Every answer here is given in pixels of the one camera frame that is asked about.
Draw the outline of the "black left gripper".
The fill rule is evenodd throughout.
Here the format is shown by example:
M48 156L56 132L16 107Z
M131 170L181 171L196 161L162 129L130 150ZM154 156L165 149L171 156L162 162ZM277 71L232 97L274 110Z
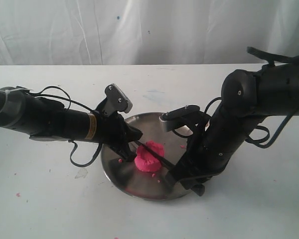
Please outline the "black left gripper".
M118 111L106 115L104 108L99 104L95 109L99 114L96 116L96 132L93 140L111 146L112 151L119 155L123 162L133 162L135 152L131 151L127 143L140 140L142 131L125 124Z

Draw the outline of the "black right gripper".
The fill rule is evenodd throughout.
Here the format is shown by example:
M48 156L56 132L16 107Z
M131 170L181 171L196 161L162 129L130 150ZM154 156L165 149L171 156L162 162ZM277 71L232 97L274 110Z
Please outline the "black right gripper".
M224 171L229 162L229 130L198 129L187 141L184 155L166 174L166 182L174 187L178 182L184 189L201 197L203 185Z

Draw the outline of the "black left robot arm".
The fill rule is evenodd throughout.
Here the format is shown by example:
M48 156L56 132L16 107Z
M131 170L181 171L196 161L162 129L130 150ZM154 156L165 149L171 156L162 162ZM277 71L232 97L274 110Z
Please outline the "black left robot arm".
M125 147L142 132L114 113L67 109L62 102L37 97L26 89L0 89L0 127L28 134L37 141L77 140Z

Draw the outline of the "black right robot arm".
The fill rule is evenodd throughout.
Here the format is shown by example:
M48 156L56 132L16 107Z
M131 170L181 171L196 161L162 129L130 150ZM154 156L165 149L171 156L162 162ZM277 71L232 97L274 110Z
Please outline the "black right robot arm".
M166 180L174 186L203 195L204 183L226 168L243 142L270 147L293 116L299 116L299 55L288 57L248 47L247 52L265 60L257 72L237 69L229 74L213 115L196 105L160 116L166 131L182 126L191 130L186 151L171 164L144 143L134 142L168 169Z

